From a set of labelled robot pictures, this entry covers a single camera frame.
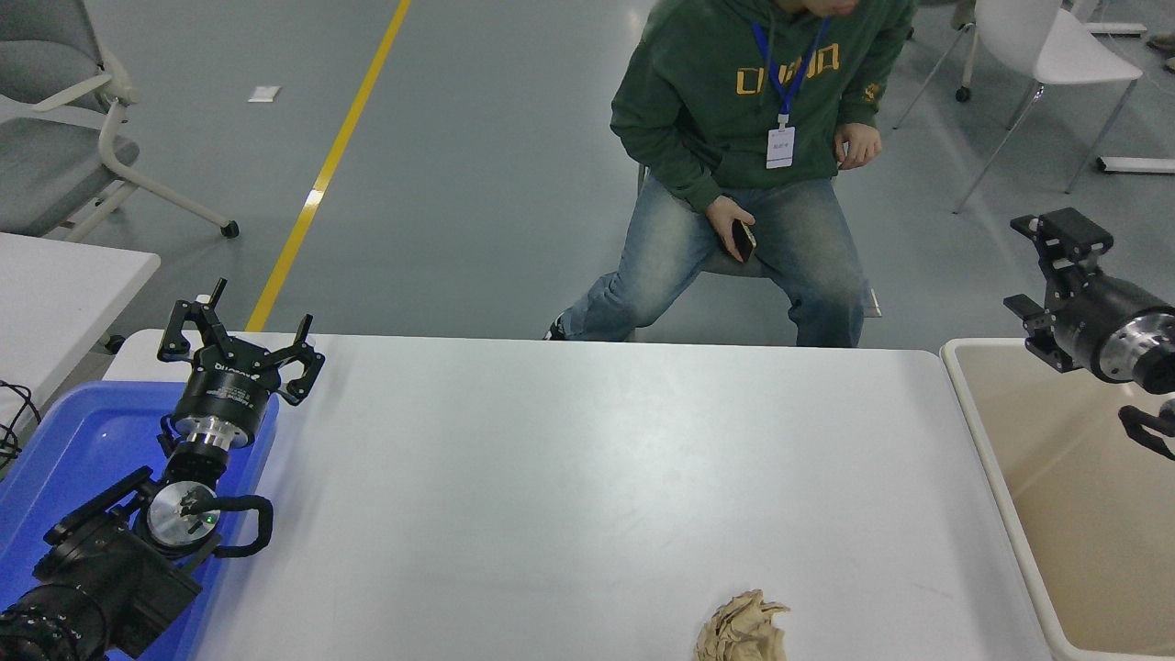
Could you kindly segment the person's right hand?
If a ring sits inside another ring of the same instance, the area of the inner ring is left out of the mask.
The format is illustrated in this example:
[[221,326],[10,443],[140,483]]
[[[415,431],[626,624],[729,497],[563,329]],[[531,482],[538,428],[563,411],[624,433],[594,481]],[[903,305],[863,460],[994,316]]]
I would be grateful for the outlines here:
[[752,231],[756,217],[728,196],[718,196],[709,204],[705,215],[721,243],[721,249],[738,263],[746,263],[756,250],[756,237]]

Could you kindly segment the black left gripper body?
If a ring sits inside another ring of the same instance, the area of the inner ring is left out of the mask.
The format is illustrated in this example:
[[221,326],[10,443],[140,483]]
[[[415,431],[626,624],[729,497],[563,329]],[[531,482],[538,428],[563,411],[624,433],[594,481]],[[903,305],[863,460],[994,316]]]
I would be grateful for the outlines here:
[[276,367],[261,367],[268,355],[250,342],[206,344],[192,357],[193,372],[173,410],[173,429],[192,431],[202,419],[229,421],[239,431],[258,431],[270,394],[280,385]]

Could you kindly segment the person's left hand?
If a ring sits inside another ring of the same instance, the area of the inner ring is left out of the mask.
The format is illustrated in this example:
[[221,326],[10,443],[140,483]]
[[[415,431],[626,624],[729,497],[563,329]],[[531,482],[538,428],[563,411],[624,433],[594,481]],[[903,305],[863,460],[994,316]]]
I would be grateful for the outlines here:
[[882,151],[877,127],[870,124],[838,124],[834,130],[835,167],[840,171],[870,164]]

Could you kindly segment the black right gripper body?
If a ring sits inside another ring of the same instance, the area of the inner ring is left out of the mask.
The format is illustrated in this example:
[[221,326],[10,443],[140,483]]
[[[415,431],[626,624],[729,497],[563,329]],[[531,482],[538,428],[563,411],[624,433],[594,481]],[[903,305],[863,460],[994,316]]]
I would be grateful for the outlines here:
[[1169,305],[1132,282],[1092,276],[1055,312],[1054,333],[1100,380],[1169,377]]

